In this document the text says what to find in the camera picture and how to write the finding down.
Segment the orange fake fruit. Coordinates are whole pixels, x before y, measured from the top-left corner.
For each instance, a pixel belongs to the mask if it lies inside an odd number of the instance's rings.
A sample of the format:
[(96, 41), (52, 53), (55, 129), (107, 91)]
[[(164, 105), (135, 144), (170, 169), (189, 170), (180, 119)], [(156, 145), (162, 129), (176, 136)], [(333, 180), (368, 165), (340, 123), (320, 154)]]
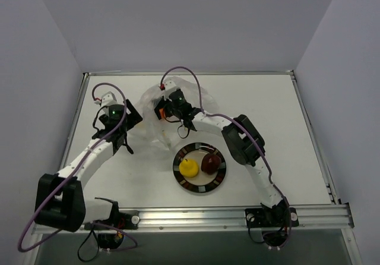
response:
[(165, 112), (163, 108), (159, 109), (159, 119), (165, 119)]

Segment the clear printed plastic bag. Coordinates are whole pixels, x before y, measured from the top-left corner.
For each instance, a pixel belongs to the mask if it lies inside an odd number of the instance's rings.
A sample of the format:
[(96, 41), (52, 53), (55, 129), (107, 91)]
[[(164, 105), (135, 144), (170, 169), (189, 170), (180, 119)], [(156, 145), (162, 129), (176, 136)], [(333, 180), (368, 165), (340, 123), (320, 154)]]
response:
[(159, 85), (148, 88), (137, 102), (142, 122), (132, 133), (154, 147), (172, 151), (179, 139), (174, 126), (178, 126), (180, 139), (196, 128), (192, 120), (199, 113), (213, 113), (219, 105), (199, 83), (179, 77), (165, 78)]

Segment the yellow fake fruit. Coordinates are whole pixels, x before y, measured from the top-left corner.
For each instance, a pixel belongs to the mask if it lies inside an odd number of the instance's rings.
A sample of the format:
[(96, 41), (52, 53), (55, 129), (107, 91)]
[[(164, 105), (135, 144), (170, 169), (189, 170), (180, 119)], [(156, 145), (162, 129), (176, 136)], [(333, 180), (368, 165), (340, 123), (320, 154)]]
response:
[(199, 166), (194, 159), (184, 159), (179, 164), (179, 172), (184, 177), (193, 178), (198, 175)]

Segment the dark red fake apple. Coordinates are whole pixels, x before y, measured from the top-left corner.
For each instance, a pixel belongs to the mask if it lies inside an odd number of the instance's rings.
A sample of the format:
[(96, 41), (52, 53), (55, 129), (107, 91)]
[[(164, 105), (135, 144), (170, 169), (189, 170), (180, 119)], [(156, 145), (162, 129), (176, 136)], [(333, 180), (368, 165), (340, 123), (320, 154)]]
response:
[(201, 170), (208, 174), (213, 175), (216, 173), (221, 165), (221, 159), (216, 154), (207, 154), (203, 157), (201, 162)]

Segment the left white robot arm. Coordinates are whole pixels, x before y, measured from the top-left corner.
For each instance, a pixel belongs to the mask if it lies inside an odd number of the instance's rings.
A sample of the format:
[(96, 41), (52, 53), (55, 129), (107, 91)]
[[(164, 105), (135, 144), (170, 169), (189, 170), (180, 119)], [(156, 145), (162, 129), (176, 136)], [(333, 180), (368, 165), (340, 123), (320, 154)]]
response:
[(129, 100), (102, 102), (103, 114), (96, 118), (104, 125), (92, 136), (89, 145), (68, 166), (55, 174), (44, 174), (38, 182), (35, 204), (38, 225), (75, 232), (90, 222), (106, 229), (120, 221), (118, 202), (107, 198), (85, 199), (83, 189), (96, 171), (122, 147), (127, 132), (143, 118)]

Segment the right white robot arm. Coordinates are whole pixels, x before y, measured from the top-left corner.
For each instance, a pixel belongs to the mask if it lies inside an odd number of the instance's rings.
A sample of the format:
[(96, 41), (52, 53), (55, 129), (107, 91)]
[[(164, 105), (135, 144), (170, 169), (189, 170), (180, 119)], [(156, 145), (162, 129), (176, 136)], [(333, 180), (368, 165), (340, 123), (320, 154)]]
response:
[(209, 113), (192, 106), (182, 90), (160, 87), (161, 95), (154, 108), (158, 119), (176, 118), (190, 131), (203, 131), (223, 137), (230, 155), (249, 172), (258, 190), (264, 218), (277, 225), (285, 218), (289, 202), (272, 180), (272, 169), (265, 157), (265, 141), (246, 115), (231, 118)]

